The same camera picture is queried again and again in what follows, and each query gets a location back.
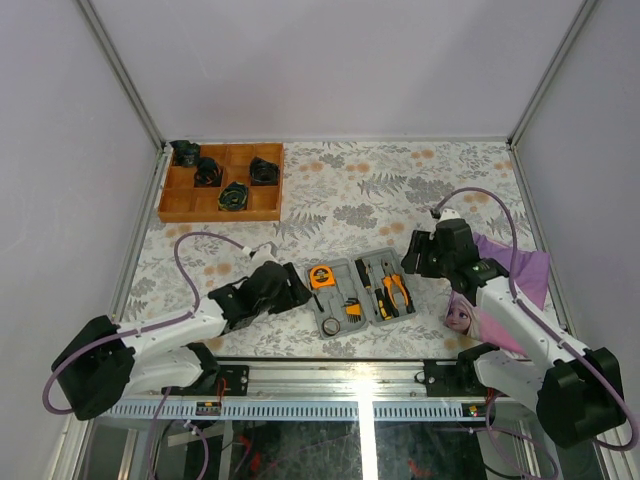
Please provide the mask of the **orange black pliers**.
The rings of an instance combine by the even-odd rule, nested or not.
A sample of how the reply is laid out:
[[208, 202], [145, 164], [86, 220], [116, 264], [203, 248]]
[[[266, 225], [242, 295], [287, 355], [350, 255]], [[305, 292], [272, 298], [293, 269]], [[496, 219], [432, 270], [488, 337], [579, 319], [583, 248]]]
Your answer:
[[402, 276], [398, 274], [393, 266], [386, 260], [381, 261], [381, 266], [384, 274], [382, 277], [384, 295], [389, 303], [392, 315], [399, 317], [401, 315], [401, 309], [404, 309], [406, 314], [414, 313], [415, 307], [413, 300], [405, 286]]

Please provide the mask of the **orange tape measure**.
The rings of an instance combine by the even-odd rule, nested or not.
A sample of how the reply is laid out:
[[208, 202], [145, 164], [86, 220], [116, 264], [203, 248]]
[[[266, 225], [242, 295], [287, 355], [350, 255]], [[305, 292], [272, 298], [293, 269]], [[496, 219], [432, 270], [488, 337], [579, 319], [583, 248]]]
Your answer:
[[335, 287], [336, 281], [332, 269], [327, 265], [317, 265], [309, 270], [309, 281], [311, 290], [313, 292], [313, 298], [321, 313], [324, 312], [317, 292], [323, 288]]

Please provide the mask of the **small black yellow screwdriver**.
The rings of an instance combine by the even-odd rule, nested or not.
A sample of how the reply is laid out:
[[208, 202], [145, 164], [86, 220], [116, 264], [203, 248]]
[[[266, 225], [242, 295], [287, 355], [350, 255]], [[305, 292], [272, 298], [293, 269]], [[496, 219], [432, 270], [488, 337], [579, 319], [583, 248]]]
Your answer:
[[355, 266], [363, 287], [369, 293], [372, 293], [374, 291], [374, 288], [373, 288], [373, 282], [370, 276], [369, 263], [365, 262], [362, 258], [358, 258], [355, 260]]

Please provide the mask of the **large black yellow screwdriver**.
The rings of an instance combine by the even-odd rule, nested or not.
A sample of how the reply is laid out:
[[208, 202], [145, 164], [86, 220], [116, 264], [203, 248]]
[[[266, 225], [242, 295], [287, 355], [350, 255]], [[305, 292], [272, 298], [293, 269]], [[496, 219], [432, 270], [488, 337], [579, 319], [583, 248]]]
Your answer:
[[375, 297], [376, 297], [376, 302], [377, 302], [379, 314], [382, 317], [382, 319], [385, 320], [385, 321], [392, 319], [393, 318], [392, 312], [389, 309], [389, 306], [388, 306], [387, 301], [386, 301], [386, 297], [382, 293], [382, 290], [380, 288], [377, 288], [374, 291], [374, 294], [375, 294]]

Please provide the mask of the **black electrical tape roll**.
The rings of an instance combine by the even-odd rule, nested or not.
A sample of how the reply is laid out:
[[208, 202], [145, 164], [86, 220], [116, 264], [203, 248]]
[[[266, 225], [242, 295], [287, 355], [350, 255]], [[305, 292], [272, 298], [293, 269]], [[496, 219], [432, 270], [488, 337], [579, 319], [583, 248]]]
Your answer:
[[322, 322], [322, 331], [327, 336], [334, 336], [341, 330], [340, 322], [335, 318], [327, 318]]

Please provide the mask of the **grey plastic tool case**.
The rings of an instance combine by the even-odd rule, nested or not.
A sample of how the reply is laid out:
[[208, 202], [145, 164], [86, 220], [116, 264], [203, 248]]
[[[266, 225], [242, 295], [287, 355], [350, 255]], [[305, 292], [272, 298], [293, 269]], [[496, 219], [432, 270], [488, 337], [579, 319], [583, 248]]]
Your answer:
[[[384, 288], [382, 283], [382, 277], [384, 276], [381, 261], [388, 261], [394, 268], [394, 270], [400, 274], [404, 280], [405, 286], [409, 291], [407, 281], [404, 278], [404, 274], [401, 272], [401, 262], [398, 254], [393, 248], [387, 247], [378, 250], [372, 250], [359, 255], [352, 256], [350, 258], [340, 258], [335, 260], [325, 261], [316, 265], [312, 265], [306, 268], [304, 274], [304, 281], [306, 286], [311, 290], [309, 281], [309, 270], [317, 265], [329, 266], [334, 274], [336, 286], [323, 288], [317, 292], [319, 300], [324, 307], [324, 312], [321, 313], [313, 298], [313, 292], [311, 290], [311, 300], [309, 301], [309, 307], [311, 308], [316, 326], [318, 327], [320, 337], [324, 340], [335, 339], [346, 335], [354, 334], [356, 332], [364, 331], [370, 326], [384, 326], [388, 324], [398, 323], [400, 321], [408, 320], [417, 315], [416, 305], [413, 301], [415, 312], [412, 314], [406, 314], [404, 309], [401, 309], [401, 315], [394, 317], [390, 320], [383, 320], [379, 314], [376, 297], [374, 291], [369, 293], [362, 285], [359, 275], [356, 270], [355, 260], [362, 258], [370, 265], [370, 276], [373, 282], [374, 291], [377, 288], [382, 290], [384, 294]], [[352, 324], [346, 320], [344, 314], [343, 305], [350, 297], [355, 297], [359, 300], [362, 310], [362, 319], [359, 323]], [[322, 331], [321, 325], [327, 318], [335, 318], [340, 322], [341, 330], [334, 336], [327, 336]]]

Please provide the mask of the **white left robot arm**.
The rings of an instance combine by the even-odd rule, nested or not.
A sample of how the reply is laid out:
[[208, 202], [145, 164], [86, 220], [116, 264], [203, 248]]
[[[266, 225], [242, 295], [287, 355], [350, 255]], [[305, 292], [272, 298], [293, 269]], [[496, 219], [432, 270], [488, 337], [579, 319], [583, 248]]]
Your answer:
[[90, 320], [54, 360], [52, 374], [69, 413], [80, 421], [147, 391], [220, 395], [221, 367], [205, 340], [246, 328], [260, 316], [293, 310], [310, 298], [292, 264], [267, 261], [250, 276], [209, 292], [192, 312], [130, 328], [106, 316]]

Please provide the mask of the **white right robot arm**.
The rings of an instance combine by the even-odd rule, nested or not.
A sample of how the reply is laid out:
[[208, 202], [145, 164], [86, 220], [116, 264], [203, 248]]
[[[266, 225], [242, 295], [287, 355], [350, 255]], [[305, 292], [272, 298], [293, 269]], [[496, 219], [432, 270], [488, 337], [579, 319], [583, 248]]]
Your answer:
[[407, 274], [448, 280], [456, 293], [495, 319], [527, 358], [514, 360], [497, 344], [489, 345], [456, 369], [463, 392], [474, 395], [489, 387], [506, 394], [535, 413], [562, 448], [636, 425], [617, 358], [549, 323], [516, 284], [514, 268], [481, 257], [463, 219], [441, 220], [432, 232], [414, 231], [401, 266]]

